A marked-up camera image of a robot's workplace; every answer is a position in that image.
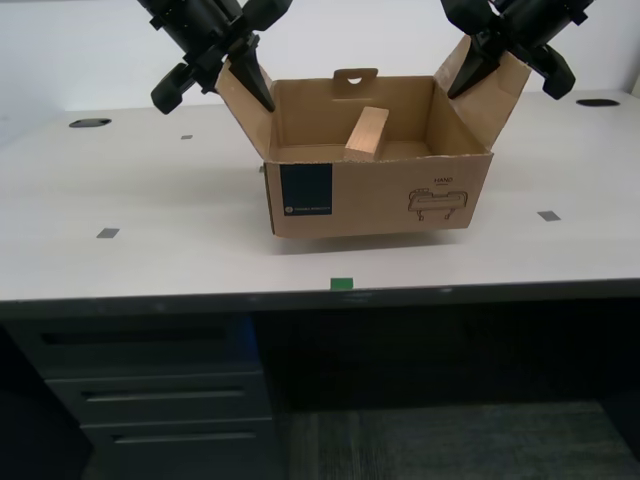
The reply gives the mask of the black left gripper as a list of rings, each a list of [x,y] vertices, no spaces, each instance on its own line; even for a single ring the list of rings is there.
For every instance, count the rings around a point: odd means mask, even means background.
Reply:
[[[257,59],[259,36],[289,9],[290,1],[142,1],[155,30],[165,31],[184,52],[177,64],[151,91],[163,114],[177,108],[194,84],[205,93],[215,83],[225,61],[230,71],[269,112],[275,110]]]

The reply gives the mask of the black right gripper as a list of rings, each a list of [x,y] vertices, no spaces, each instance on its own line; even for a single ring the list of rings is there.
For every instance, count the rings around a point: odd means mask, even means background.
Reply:
[[[509,52],[544,78],[543,91],[560,100],[575,85],[565,58],[547,45],[570,23],[581,25],[590,0],[473,1],[442,0],[447,19],[469,36],[465,59],[448,90],[455,99],[500,66]]]

